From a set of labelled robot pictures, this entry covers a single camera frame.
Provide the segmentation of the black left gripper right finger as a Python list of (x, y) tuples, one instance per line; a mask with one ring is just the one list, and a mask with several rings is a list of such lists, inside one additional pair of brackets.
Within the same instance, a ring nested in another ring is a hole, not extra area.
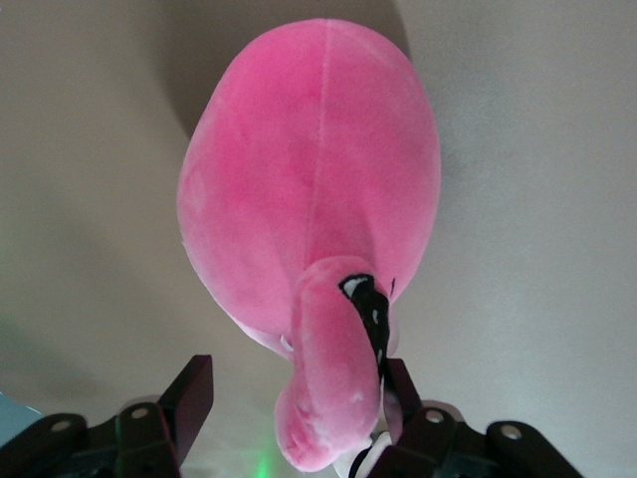
[(421, 400), (403, 360), (384, 367), (383, 405), (391, 444), (382, 477), (579, 477), (535, 428), (519, 421), (471, 428), (453, 405)]

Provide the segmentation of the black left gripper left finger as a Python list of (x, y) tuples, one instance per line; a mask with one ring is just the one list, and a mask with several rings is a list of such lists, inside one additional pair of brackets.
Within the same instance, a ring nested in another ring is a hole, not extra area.
[(29, 477), (179, 477), (214, 401), (213, 360), (194, 356), (155, 401), (134, 403), (90, 426), (78, 414), (37, 422)]

